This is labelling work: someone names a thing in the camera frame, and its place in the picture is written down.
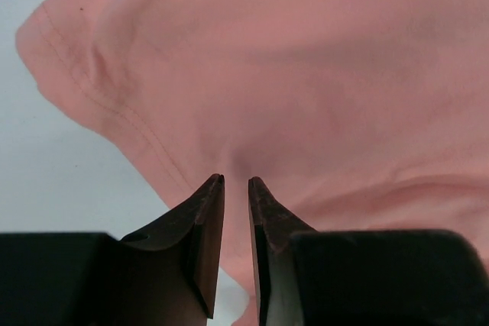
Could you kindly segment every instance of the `white surface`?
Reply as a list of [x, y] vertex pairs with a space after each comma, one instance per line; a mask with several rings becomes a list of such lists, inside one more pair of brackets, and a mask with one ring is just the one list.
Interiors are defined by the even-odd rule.
[[[112, 144], [37, 91], [14, 38], [42, 1], [0, 0], [0, 232], [107, 231], [120, 238], [167, 207]], [[208, 325], [230, 325], [247, 303], [245, 291], [220, 272]]]

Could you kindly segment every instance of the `stitched seam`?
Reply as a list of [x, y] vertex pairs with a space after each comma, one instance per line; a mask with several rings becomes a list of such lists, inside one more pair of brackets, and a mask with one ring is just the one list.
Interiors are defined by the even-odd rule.
[[[71, 50], [71, 47], [68, 45], [68, 43], [66, 42], [65, 38], [62, 36], [62, 34], [57, 30], [57, 28], [55, 27], [53, 21], [51, 20], [49, 14], [47, 13], [47, 9], [45, 8], [45, 5], [44, 3], [41, 4], [41, 7], [44, 11], [44, 14], [47, 18], [47, 20], [49, 21], [50, 23], [50, 26], [51, 28], [58, 34], [58, 36], [61, 38], [61, 40], [64, 42], [65, 46], [68, 47], [68, 50]], [[123, 114], [122, 112], [120, 111], [117, 111], [113, 108], [110, 108], [108, 107], [107, 105], [104, 105], [102, 104], [101, 102], [98, 102], [96, 101], [87, 91], [84, 90], [84, 88], [81, 86], [81, 84], [73, 77], [73, 75], [71, 74], [70, 72], [70, 69], [68, 68], [68, 66], [65, 64], [63, 58], [61, 57], [61, 55], [58, 53], [58, 50], [57, 48], [53, 45], [53, 43], [50, 42], [50, 40], [48, 40], [42, 29], [40, 28], [40, 20], [39, 18], [37, 19], [37, 26], [38, 26], [38, 29], [39, 29], [39, 34], [42, 36], [42, 38], [46, 41], [47, 44], [50, 45], [50, 47], [53, 49], [54, 53], [57, 55], [57, 58], [58, 60], [61, 62], [61, 64], [63, 65], [64, 69], [66, 70], [68, 76], [72, 79], [73, 83], [75, 84], [75, 86], [81, 91], [81, 93], [90, 101], [92, 101], [93, 103], [95, 103], [96, 105], [98, 105], [99, 107], [105, 109], [106, 111], [110, 111], [112, 112], [113, 114], [121, 117], [124, 121], [126, 121], [127, 123], [129, 123], [143, 138], [145, 141], [147, 141], [147, 143], [149, 144], [149, 147], [151, 148], [151, 150], [153, 151], [154, 155], [156, 156], [159, 164], [162, 166], [162, 168], [168, 173], [168, 175], [170, 176], [170, 178], [179, 186], [180, 189], [183, 190], [182, 186], [179, 184], [179, 182], [175, 179], [175, 177], [172, 175], [172, 173], [168, 170], [168, 168], [166, 167], [166, 165], [163, 163], [163, 161], [161, 160], [160, 158], [160, 155], [157, 153], [157, 150], [155, 149], [154, 145], [151, 143], [150, 139], [146, 136], [146, 134], [135, 124], [133, 123], [125, 114]], [[112, 101], [112, 102], [115, 102], [112, 98], [109, 98], [108, 95], [106, 95], [105, 93], [102, 92], [102, 90], [96, 88], [96, 84], [93, 83], [93, 81], [90, 79], [88, 73], [83, 70], [82, 71], [83, 75], [87, 78], [87, 80], [89, 80], [92, 84], [91, 86], [93, 87], [92, 90], [97, 90], [99, 92], [99, 96], [100, 97], [103, 97], [103, 98], [106, 98], [107, 100], [109, 101]], [[149, 126], [147, 125], [147, 123], [141, 118], [141, 116], [136, 113], [136, 111], [134, 111], [130, 106], [124, 104], [124, 103], [121, 103], [122, 107], [128, 109], [132, 114], [134, 114], [138, 120], [141, 122], [142, 125], [144, 125], [144, 127], [151, 132], [151, 135], [157, 140], [157, 142], [159, 143], [161, 149], [165, 152], [165, 154], [167, 155], [168, 159], [170, 160], [170, 162], [172, 163], [173, 167], [176, 169], [176, 171], [181, 175], [181, 177], [183, 178], [183, 181], [189, 186], [189, 188], [192, 188], [192, 186], [188, 183], [188, 181], [186, 180], [186, 177], [182, 174], [182, 172], [180, 171], [180, 169], [176, 166], [175, 162], [173, 161], [173, 158], [171, 157], [171, 155], [169, 155], [169, 153], [167, 152], [166, 148], [164, 147], [164, 145], [162, 144], [161, 140], [157, 137], [157, 135], [149, 128]]]

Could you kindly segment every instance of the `t-shirt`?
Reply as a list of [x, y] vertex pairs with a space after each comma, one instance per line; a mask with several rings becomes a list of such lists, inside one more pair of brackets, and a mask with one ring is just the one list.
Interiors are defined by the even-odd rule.
[[489, 265], [489, 0], [46, 0], [17, 45], [170, 207], [225, 175], [252, 295], [252, 176], [316, 229], [452, 229]]

